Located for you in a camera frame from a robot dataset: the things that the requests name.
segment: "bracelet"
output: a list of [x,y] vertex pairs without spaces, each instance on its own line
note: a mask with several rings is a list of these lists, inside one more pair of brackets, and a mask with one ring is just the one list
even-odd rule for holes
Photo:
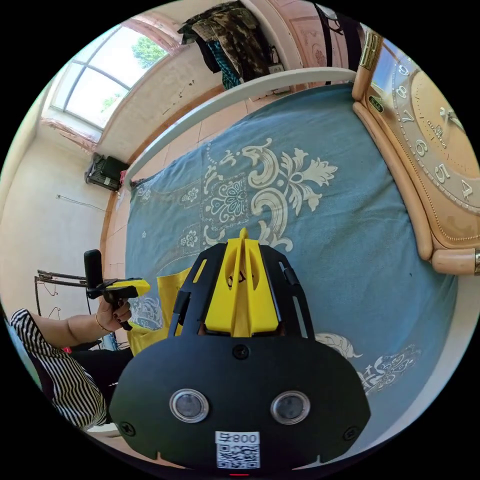
[[95,321],[96,321],[96,324],[105,332],[112,334],[115,331],[115,330],[107,330],[104,326],[100,325],[99,319],[97,318],[97,314],[95,314]]

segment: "white bed frame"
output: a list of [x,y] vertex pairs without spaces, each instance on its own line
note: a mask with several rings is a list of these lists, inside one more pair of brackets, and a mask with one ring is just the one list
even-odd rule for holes
[[[354,71],[346,68],[302,68],[263,76],[221,93],[184,115],[159,135],[128,169],[124,179],[125,187],[131,190],[130,182],[133,177],[170,142],[197,123],[220,110],[230,107],[242,100],[246,100],[249,97],[262,95],[269,90],[314,82],[353,82],[355,76],[356,73]],[[443,390],[460,363],[477,325],[480,316],[479,292],[480,277],[466,276],[459,278],[458,296],[450,331],[443,352],[432,375],[402,417],[373,442],[369,448],[384,442],[408,427],[429,407]]]

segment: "yellow bag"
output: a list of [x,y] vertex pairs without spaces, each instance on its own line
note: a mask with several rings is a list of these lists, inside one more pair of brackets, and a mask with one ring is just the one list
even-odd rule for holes
[[[160,298],[163,326],[159,330],[150,330],[149,328],[144,328],[131,323],[132,329],[126,333],[126,336],[134,356],[150,345],[167,338],[170,321],[172,320],[172,315],[174,313],[177,292],[183,285],[190,270],[191,268],[187,268],[180,273],[157,277],[156,283],[158,287],[158,297]],[[181,332],[182,327],[178,326],[176,335],[179,335]]]

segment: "qr code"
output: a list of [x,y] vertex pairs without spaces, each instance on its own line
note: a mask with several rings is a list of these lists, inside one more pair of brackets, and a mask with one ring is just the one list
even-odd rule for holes
[[217,444],[216,462],[219,469],[258,469],[260,445]]

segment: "window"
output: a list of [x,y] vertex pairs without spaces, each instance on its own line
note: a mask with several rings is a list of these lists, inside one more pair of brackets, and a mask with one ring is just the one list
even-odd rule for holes
[[167,55],[141,33],[116,26],[72,58],[51,106],[102,131],[135,83]]

